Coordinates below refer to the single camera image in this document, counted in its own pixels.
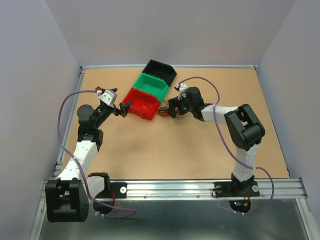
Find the stacked bins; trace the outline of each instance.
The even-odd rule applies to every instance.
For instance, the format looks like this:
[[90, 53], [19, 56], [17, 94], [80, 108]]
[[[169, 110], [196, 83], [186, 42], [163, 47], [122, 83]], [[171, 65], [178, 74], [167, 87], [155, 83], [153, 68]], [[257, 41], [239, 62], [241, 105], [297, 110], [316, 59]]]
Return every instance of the stacked bins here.
[[150, 60], [122, 103], [132, 100], [129, 113], [152, 120], [176, 75], [172, 66]]

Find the brown work surface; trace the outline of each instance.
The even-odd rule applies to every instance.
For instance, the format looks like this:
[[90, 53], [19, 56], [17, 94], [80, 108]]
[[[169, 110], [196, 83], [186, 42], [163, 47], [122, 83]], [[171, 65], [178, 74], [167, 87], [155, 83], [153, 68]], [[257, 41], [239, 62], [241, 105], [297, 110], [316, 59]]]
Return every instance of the brown work surface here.
[[[124, 99], [141, 69], [90, 69], [85, 72], [82, 90], [118, 88], [116, 105]], [[256, 153], [255, 166], [264, 167], [273, 178], [288, 178], [287, 167], [269, 115], [269, 111], [253, 69], [176, 69], [177, 77], [165, 98], [174, 98], [173, 86], [179, 81], [201, 76], [219, 89], [220, 106], [249, 104], [265, 128], [265, 136]], [[212, 86], [201, 79], [186, 82], [197, 86], [205, 103], [215, 103]], [[77, 109], [83, 104], [99, 105], [92, 93], [80, 94]], [[235, 153], [226, 125], [220, 125], [226, 142]], [[103, 144], [89, 171], [107, 172], [111, 179], [229, 179], [235, 161], [228, 154], [214, 122], [202, 122], [191, 113], [175, 119], [156, 115], [152, 121], [129, 114], [126, 118], [111, 115], [101, 126]], [[77, 142], [78, 118], [72, 122], [67, 148], [73, 152]], [[257, 170], [256, 178], [267, 176]]]

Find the metal floor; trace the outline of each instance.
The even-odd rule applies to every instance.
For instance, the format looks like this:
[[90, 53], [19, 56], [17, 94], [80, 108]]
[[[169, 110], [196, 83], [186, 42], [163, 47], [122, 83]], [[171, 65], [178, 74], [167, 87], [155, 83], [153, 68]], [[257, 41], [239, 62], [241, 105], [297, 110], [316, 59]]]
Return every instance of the metal floor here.
[[[251, 210], [267, 200], [252, 200]], [[90, 211], [86, 222], [50, 223], [47, 218], [42, 240], [306, 240], [308, 239], [295, 199], [276, 199], [266, 211], [240, 216], [217, 201], [122, 201], [135, 208], [128, 219], [102, 219]]]

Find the gray wall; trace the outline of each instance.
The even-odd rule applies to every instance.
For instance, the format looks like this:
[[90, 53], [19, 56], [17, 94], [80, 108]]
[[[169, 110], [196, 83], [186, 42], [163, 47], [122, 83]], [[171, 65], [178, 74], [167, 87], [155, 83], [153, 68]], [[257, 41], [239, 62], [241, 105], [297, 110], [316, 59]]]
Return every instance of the gray wall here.
[[46, 0], [81, 66], [257, 64], [295, 0]]
[[296, 0], [258, 67], [290, 172], [320, 229], [320, 1]]
[[0, 238], [26, 240], [57, 159], [59, 107], [79, 77], [44, 0], [0, 2], [0, 73]]

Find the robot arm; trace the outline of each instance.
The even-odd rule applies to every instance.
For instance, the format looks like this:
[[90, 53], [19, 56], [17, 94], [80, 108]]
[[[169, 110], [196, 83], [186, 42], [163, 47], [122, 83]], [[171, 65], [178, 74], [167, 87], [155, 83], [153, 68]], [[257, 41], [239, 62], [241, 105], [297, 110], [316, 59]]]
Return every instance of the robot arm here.
[[[172, 118], [177, 115], [192, 113], [193, 117], [203, 121], [214, 121], [214, 104], [204, 103], [197, 87], [178, 84], [175, 89], [178, 96], [168, 101], [168, 113]], [[254, 166], [258, 144], [265, 135], [265, 129], [248, 104], [239, 107], [215, 106], [218, 123], [226, 124], [233, 143], [236, 146], [236, 158], [242, 163]], [[231, 175], [231, 183], [216, 193], [217, 197], [243, 196], [251, 190], [254, 181], [253, 169], [236, 162]]]
[[[96, 94], [100, 104], [96, 109], [90, 105], [82, 105], [77, 110], [78, 139], [73, 153], [79, 161], [83, 172], [99, 152], [103, 143], [101, 124], [111, 115], [126, 117], [131, 101], [120, 103], [120, 109], [114, 104], [117, 89], [103, 89], [97, 87]], [[110, 188], [110, 178], [107, 173], [89, 175], [87, 184], [90, 195]], [[64, 170], [54, 180], [45, 185], [47, 217], [49, 222], [84, 222], [89, 213], [89, 199], [83, 186], [82, 176], [76, 162], [71, 158]]]

